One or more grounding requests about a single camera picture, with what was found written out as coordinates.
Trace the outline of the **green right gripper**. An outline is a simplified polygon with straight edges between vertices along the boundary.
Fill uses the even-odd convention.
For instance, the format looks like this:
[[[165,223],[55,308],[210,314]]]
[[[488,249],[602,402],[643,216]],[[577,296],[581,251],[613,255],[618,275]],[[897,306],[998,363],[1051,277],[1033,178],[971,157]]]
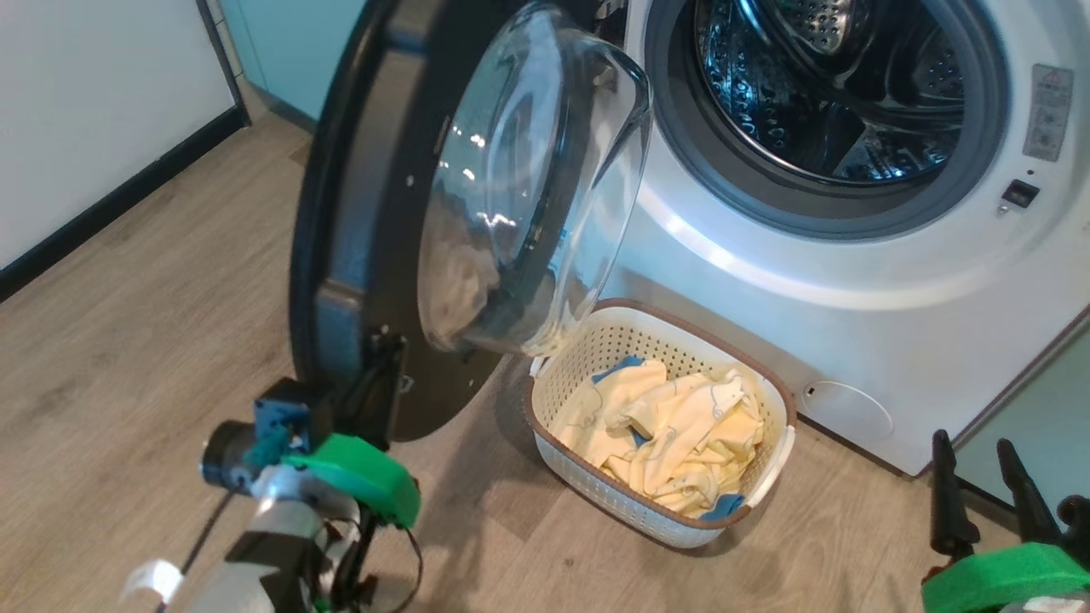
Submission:
[[[998,438],[996,453],[1024,544],[974,554],[980,531],[968,517],[949,434],[938,428],[932,435],[930,546],[959,561],[922,582],[927,612],[990,612],[1087,588],[1089,574],[1058,546],[1058,524],[1012,441]]]

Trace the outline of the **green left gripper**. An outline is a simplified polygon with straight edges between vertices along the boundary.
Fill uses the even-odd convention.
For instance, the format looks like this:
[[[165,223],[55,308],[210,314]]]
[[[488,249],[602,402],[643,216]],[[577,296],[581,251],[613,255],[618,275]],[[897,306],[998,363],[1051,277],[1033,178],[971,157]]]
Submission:
[[[382,521],[412,529],[422,507],[416,479],[401,462],[371,445],[392,443],[404,383],[404,358],[405,338],[401,334],[382,336],[375,368],[362,369],[340,393],[339,433],[325,438],[311,453],[284,454],[281,462],[310,471]],[[370,385],[371,444],[364,441],[370,437]]]

